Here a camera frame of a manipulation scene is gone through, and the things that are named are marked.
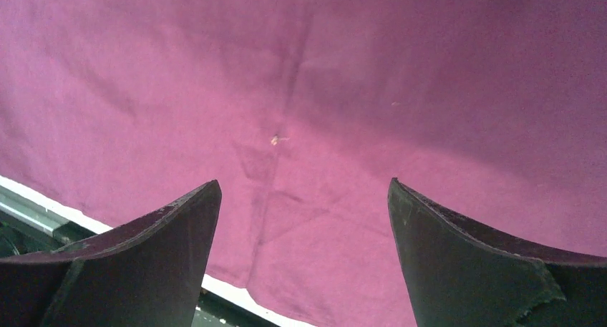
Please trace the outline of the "magenta surgical wrap cloth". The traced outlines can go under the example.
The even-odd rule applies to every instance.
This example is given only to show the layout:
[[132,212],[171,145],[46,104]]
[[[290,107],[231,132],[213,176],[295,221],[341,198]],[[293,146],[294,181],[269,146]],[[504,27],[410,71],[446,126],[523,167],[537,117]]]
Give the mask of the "magenta surgical wrap cloth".
[[218,180],[211,277],[413,326],[394,177],[606,254],[606,0],[1,0],[1,175],[112,227]]

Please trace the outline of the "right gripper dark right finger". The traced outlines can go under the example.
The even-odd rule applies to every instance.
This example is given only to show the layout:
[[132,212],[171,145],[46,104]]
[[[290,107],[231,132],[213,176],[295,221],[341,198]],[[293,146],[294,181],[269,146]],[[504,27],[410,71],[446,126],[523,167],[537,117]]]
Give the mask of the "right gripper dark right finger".
[[494,229],[393,179],[389,217],[418,326],[604,326],[606,259]]

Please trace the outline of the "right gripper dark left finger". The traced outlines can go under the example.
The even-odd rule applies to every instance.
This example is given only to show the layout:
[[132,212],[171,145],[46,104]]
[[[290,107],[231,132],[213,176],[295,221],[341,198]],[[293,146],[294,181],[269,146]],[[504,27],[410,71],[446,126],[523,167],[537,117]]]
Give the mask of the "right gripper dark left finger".
[[190,326],[221,204],[217,180],[105,233],[1,259],[3,326]]

